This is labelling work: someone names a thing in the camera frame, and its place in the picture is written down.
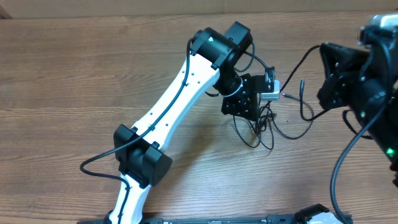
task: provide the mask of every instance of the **robotic arm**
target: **robotic arm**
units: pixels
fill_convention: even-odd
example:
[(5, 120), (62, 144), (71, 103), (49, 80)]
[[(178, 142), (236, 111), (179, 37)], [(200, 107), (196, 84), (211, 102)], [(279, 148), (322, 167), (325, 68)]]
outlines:
[[(361, 43), (371, 48), (370, 53), (335, 44), (322, 44), (320, 52), (326, 80), (318, 93), (325, 111), (349, 106), (361, 125), (371, 123), (368, 125), (371, 137), (390, 159), (394, 171), (398, 171), (398, 92), (394, 92), (392, 86), (398, 77), (398, 64), (392, 62), (398, 61), (397, 25), (398, 14), (393, 14), (376, 16), (370, 25), (362, 29)], [(140, 223), (142, 208), (151, 186), (159, 183), (171, 166), (172, 160), (164, 151), (174, 131), (197, 99), (211, 86), (224, 96), (223, 114), (251, 121), (259, 117), (257, 94), (266, 101), (279, 99), (279, 81), (275, 79), (274, 67), (264, 66), (264, 75), (258, 76), (248, 73), (238, 76), (234, 70), (242, 54), (250, 55), (246, 49), (252, 44), (252, 36), (247, 27), (235, 22), (224, 35), (206, 28), (199, 30), (191, 41), (188, 42), (184, 65), (155, 106), (131, 129), (120, 125), (115, 131), (115, 149), (103, 155), (115, 152), (120, 162), (120, 180), (123, 182), (118, 201), (104, 220), (89, 223)], [(387, 109), (379, 115), (378, 111), (383, 107)], [(98, 158), (82, 163), (81, 170), (90, 174), (83, 167)], [(286, 223), (306, 223), (320, 213), (323, 214), (318, 217), (320, 220), (340, 223), (321, 205), (292, 215), (291, 222)]]
[[(141, 221), (151, 186), (159, 183), (172, 164), (164, 151), (173, 133), (211, 86), (224, 96), (221, 109), (224, 114), (252, 121), (258, 118), (258, 93), (265, 100), (279, 99), (279, 81), (275, 80), (273, 67), (266, 68), (264, 75), (253, 77), (248, 73), (239, 77), (235, 72), (236, 62), (251, 44), (250, 30), (238, 22), (224, 35), (211, 28), (199, 30), (188, 42), (185, 63), (155, 106), (131, 129), (121, 124), (114, 133), (115, 149), (104, 155), (115, 152), (123, 182), (115, 209), (99, 222), (138, 224)], [(82, 163), (81, 170), (92, 175), (83, 168), (87, 163)]]

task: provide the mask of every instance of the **green led light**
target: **green led light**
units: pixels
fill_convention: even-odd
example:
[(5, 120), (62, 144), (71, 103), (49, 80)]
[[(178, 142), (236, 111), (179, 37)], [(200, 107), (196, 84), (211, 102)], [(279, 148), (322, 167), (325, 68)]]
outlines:
[(395, 151), (393, 150), (393, 149), (391, 149), (391, 148), (389, 148), (389, 149), (387, 149), (387, 152), (386, 152), (389, 156), (393, 156), (394, 155), (394, 153), (395, 153)]

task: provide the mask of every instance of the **black metal bracket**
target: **black metal bracket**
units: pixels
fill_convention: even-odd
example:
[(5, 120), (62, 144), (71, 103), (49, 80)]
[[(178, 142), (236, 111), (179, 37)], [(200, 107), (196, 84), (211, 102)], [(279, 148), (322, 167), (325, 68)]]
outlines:
[[(139, 136), (137, 128), (129, 129), (121, 124), (113, 134), (114, 146), (123, 146)], [(130, 175), (143, 189), (149, 184), (155, 186), (170, 169), (173, 160), (158, 150), (159, 144), (149, 144), (144, 139), (115, 153), (120, 162), (119, 171)]]

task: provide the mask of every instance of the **wood grain surface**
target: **wood grain surface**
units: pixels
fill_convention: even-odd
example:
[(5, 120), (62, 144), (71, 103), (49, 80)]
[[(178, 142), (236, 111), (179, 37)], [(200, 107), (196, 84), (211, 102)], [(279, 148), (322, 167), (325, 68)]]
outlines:
[[(252, 30), (257, 55), (277, 68), (283, 83), (309, 47), (326, 41), (354, 47), (359, 27), (379, 13), (385, 12), (0, 21), (0, 223), (69, 224), (103, 218), (113, 209), (120, 183), (85, 175), (79, 165), (111, 149), (117, 126), (132, 125), (159, 99), (197, 30), (211, 26), (224, 32), (242, 22)], [(248, 61), (243, 57), (237, 66)], [(262, 68), (255, 63), (250, 72), (259, 75)], [(301, 78), (305, 100), (321, 111), (316, 94), (324, 74), (318, 52), (285, 92), (298, 95)], [(261, 217), (315, 203), (331, 208), (331, 172), (353, 137), (342, 110), (316, 120), (302, 139), (275, 133), (269, 154), (239, 140), (221, 102), (202, 96), (177, 129), (166, 152), (174, 163), (151, 190), (146, 215)], [(295, 101), (281, 99), (272, 109), (287, 134), (298, 135), (308, 125)], [(241, 119), (238, 128), (254, 143)], [(270, 144), (270, 139), (266, 133), (264, 140)], [(364, 139), (345, 160), (337, 198), (356, 223), (398, 222), (398, 191), (388, 167), (376, 144)], [(113, 156), (88, 168), (118, 175)]]
[(0, 0), (16, 19), (396, 10), (396, 0)]

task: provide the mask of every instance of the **black bracket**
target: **black bracket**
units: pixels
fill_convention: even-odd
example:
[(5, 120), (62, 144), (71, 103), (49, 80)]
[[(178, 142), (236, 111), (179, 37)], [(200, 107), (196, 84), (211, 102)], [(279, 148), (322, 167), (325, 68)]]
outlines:
[(257, 93), (253, 91), (253, 77), (250, 74), (241, 76), (243, 86), (234, 95), (224, 97), (221, 112), (240, 116), (251, 121), (258, 119)]
[[(114, 146), (123, 146), (139, 136), (137, 128), (129, 129), (121, 124), (113, 134)], [(170, 169), (173, 160), (158, 150), (159, 144), (149, 144), (144, 139), (115, 153), (120, 162), (119, 171), (140, 183), (140, 188), (155, 186)]]

